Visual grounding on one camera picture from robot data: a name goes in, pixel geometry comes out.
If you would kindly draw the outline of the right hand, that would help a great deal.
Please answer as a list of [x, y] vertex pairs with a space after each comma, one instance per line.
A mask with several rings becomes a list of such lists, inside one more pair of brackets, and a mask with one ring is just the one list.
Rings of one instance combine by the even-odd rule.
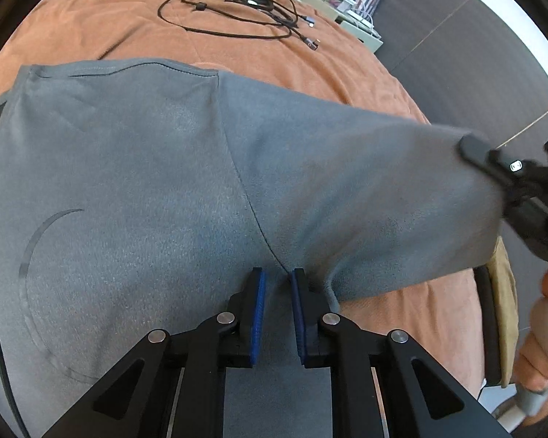
[[548, 408], [548, 272], [541, 280], [541, 294], [530, 311], [530, 332], [514, 366], [516, 402], [528, 420]]

